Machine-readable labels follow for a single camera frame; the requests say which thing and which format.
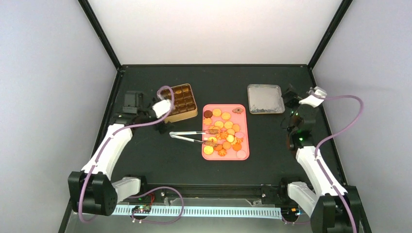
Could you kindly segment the gold cookie tin box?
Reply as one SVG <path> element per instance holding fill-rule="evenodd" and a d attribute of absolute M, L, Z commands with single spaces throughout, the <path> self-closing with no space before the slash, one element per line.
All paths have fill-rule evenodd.
<path fill-rule="evenodd" d="M 171 87 L 174 93 L 174 110 L 165 119 L 165 122 L 177 122 L 196 117 L 198 108 L 189 83 Z"/>

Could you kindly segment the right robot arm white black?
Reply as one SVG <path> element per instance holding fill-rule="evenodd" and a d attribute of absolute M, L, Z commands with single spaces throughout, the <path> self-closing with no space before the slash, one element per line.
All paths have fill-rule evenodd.
<path fill-rule="evenodd" d="M 304 98 L 289 86 L 282 99 L 291 109 L 286 127 L 288 149 L 312 187 L 301 181 L 289 182 L 277 189 L 277 198 L 282 203 L 295 201 L 310 217 L 314 233 L 357 233 L 361 200 L 338 182 L 320 151 L 320 146 L 334 135 L 315 144 L 311 133 L 319 106 L 329 99 L 326 91 L 320 87 L 311 88 Z"/>

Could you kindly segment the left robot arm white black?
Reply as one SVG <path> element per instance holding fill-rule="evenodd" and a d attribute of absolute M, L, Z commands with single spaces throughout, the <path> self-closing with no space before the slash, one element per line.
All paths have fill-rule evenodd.
<path fill-rule="evenodd" d="M 87 222 L 84 214 L 110 216 L 119 202 L 140 192 L 141 177 L 126 176 L 112 182 L 113 170 L 135 129 L 164 122 L 173 109 L 173 100 L 160 93 L 148 105 L 144 105 L 141 92 L 125 94 L 121 112 L 111 118 L 106 135 L 91 159 L 68 177 L 72 210 L 81 221 Z"/>

